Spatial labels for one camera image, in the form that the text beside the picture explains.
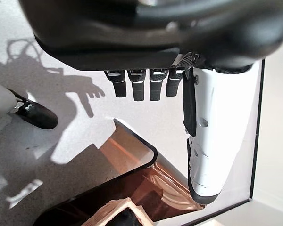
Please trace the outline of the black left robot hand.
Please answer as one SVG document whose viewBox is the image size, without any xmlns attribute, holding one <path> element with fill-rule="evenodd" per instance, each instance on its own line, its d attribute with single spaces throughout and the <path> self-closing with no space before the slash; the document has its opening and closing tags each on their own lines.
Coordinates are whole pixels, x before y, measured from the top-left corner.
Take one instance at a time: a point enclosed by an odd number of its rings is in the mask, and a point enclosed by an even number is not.
<svg viewBox="0 0 283 226">
<path fill-rule="evenodd" d="M 104 71 L 117 97 L 125 78 L 142 99 L 183 85 L 193 200 L 212 203 L 240 149 L 251 112 L 253 64 L 283 43 L 283 0 L 22 0 L 40 47 L 80 71 Z"/>
</svg>

